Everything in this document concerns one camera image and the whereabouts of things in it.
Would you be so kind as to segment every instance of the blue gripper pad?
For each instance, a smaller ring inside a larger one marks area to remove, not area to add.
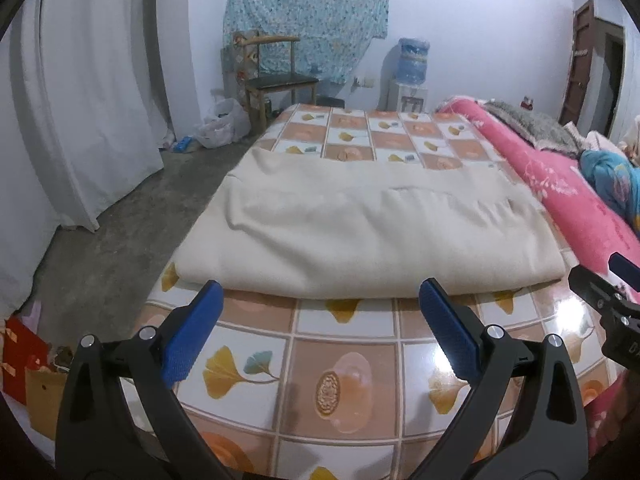
[[[455,375],[469,383],[476,383],[481,375],[480,349],[441,292],[425,281],[420,286],[420,310]]]
[[[620,253],[613,253],[609,258],[609,270],[628,283],[633,290],[640,292],[640,269]]]
[[[224,291],[219,283],[208,282],[191,302],[191,311],[164,348],[162,380],[167,387],[189,375],[224,307]]]

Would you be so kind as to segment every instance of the chair seat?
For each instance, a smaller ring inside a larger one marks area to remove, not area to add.
[[[318,83],[319,79],[301,74],[270,74],[261,77],[255,77],[245,82],[247,88],[254,90],[270,90],[273,88],[282,88],[288,86],[297,86],[305,84]]]

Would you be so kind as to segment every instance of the screw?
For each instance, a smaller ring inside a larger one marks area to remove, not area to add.
[[[138,336],[140,336],[140,339],[142,339],[143,341],[149,341],[156,336],[156,327],[145,326],[140,330],[140,332],[138,332]]]
[[[562,338],[559,335],[556,334],[551,334],[548,337],[549,342],[555,346],[556,348],[559,348],[562,346]]]
[[[486,329],[486,332],[494,339],[502,339],[504,337],[504,330],[497,325],[491,325]]]
[[[80,346],[82,348],[89,348],[89,346],[91,346],[94,343],[95,343],[95,337],[92,336],[91,334],[84,336],[80,340]]]

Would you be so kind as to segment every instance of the gray fur blanket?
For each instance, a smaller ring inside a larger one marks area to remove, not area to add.
[[[546,114],[530,112],[503,101],[489,101],[484,108],[537,150],[559,152],[570,158],[580,158],[588,149],[586,140],[571,133]]]

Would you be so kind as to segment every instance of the plastic bag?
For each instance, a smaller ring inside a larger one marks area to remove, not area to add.
[[[218,148],[237,142],[250,130],[249,114],[242,105],[235,99],[222,99],[214,102],[193,138],[205,148]]]

